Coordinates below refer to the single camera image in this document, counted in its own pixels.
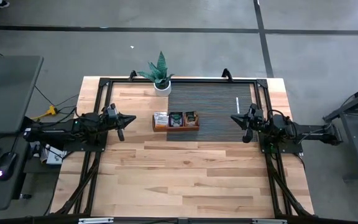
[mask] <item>wooden table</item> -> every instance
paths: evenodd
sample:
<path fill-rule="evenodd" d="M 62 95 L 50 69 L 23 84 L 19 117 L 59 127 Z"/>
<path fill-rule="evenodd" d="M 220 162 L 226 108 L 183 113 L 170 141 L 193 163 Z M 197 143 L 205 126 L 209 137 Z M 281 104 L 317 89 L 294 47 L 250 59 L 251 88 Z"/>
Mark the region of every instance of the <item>wooden table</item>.
<path fill-rule="evenodd" d="M 84 77 L 77 104 L 80 114 L 93 111 L 99 78 Z M 291 116 L 284 81 L 267 80 L 273 109 Z M 168 110 L 168 97 L 155 96 L 149 83 L 115 83 L 112 102 L 118 111 L 137 119 L 125 129 L 124 142 L 115 131 L 109 133 L 92 216 L 273 217 L 265 157 L 257 142 L 167 141 L 166 133 L 153 132 L 151 117 L 155 111 Z M 83 157 L 83 152 L 75 152 L 63 161 L 51 212 L 62 207 L 77 187 Z M 300 160 L 292 154 L 282 157 L 289 189 L 313 213 Z M 87 195 L 85 189 L 81 209 Z M 284 211 L 279 190 L 278 195 Z"/>

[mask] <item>black mat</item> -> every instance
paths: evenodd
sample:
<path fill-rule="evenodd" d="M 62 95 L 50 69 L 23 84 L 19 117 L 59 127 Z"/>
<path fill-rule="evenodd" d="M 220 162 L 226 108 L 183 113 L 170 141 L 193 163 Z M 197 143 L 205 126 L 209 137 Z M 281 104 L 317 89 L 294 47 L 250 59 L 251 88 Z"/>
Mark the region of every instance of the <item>black mat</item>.
<path fill-rule="evenodd" d="M 197 111 L 199 131 L 169 132 L 169 141 L 241 141 L 244 131 L 230 118 L 248 111 L 252 103 L 248 84 L 172 83 L 168 111 Z"/>

